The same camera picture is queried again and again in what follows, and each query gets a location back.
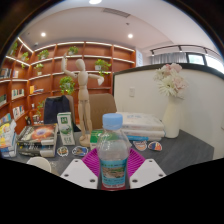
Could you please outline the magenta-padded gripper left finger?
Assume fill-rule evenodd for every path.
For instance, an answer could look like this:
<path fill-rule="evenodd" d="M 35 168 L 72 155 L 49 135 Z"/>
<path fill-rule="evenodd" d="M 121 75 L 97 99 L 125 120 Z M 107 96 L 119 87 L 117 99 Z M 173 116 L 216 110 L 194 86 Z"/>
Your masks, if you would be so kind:
<path fill-rule="evenodd" d="M 93 149 L 82 159 L 73 159 L 61 177 L 81 187 L 96 189 L 99 174 L 100 162 L 97 150 Z"/>

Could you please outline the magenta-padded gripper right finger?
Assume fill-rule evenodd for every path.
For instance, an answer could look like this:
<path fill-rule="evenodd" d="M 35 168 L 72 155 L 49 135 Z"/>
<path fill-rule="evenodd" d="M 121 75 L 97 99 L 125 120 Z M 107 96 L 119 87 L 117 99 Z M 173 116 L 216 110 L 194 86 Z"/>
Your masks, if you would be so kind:
<path fill-rule="evenodd" d="M 131 189 L 140 188 L 165 177 L 166 174 L 154 159 L 145 159 L 134 149 L 128 158 L 128 178 Z"/>

